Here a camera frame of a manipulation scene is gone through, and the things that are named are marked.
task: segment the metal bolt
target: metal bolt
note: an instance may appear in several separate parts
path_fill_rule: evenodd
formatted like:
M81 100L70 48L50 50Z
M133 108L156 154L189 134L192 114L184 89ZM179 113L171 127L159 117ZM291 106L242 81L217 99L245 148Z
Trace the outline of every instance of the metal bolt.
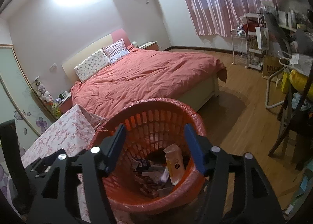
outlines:
M100 148L99 147L93 147L91 148L90 150L92 153L98 153L100 151Z
M66 154L62 153L58 156L58 159L59 160L63 160L63 159L66 159Z
M214 153L219 153L219 152L221 151L221 148L218 147L218 146L213 146L213 147L211 148L211 151L214 152Z
M253 155L251 153L246 153L245 158L247 159L253 159Z

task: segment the red plastic basket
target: red plastic basket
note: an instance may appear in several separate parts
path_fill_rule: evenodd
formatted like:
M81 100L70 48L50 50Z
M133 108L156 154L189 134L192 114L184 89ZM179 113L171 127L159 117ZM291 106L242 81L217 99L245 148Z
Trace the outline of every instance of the red plastic basket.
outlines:
M190 203L204 183L204 177L190 159L182 180L166 197L151 199L142 194L133 179L131 158L145 158L151 151L177 144L185 155L190 155L184 139L184 125L191 123L198 135L205 136L203 121L191 107L174 99L155 98L125 107L99 127L89 149L114 134L124 123L126 141L114 172L103 179L111 207L125 212L157 214Z

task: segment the pink duvet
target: pink duvet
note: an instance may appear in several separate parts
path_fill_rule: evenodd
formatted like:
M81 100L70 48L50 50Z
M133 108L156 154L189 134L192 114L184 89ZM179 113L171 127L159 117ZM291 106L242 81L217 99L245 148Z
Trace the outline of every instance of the pink duvet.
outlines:
M138 100L177 99L213 74L226 81L226 68L211 55L199 52L147 51L132 46L130 54L71 89L73 105L110 118Z

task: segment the headboard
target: headboard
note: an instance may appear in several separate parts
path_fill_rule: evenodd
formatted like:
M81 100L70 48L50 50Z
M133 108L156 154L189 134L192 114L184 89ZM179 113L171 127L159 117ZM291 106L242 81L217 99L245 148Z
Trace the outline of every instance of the headboard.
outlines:
M130 41L127 37L126 32L123 29L116 30L111 34L97 40L91 45L87 46L85 49L81 50L78 54L71 57L69 60L62 64L62 67L65 71L65 74L69 80L74 84L76 81L79 81L79 78L75 72L75 67L79 65L83 60L87 59L94 52L98 51L104 46L109 46L120 39L124 40L126 47L130 45Z

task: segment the baseboard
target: baseboard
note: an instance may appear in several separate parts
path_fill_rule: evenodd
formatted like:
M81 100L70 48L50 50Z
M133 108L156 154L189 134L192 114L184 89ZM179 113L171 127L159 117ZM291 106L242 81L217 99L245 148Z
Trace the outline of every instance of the baseboard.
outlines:
M194 50L202 50L202 51L218 51L218 52L233 54L232 50L209 48L209 47L195 47L195 46L170 46L169 48L164 49L164 51L169 51L171 49L194 49Z

